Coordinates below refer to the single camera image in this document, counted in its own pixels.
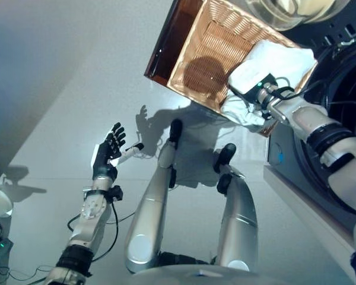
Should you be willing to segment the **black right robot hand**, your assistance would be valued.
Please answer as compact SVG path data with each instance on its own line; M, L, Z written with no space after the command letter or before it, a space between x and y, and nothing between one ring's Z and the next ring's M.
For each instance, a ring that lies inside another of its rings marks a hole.
M250 61L234 68L228 76L229 89L248 103L259 103L258 95L267 83L277 85L276 78Z

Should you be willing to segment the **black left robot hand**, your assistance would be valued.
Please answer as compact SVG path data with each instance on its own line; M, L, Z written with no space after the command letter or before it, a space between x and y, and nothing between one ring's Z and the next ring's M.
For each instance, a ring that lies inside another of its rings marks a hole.
M106 134L104 141L95 145L91 158L93 180L99 177L108 177L112 181L115 181L117 178L117 167L143 150L144 144L140 142L121 150L125 145L125 137L124 127L120 122L117 122Z

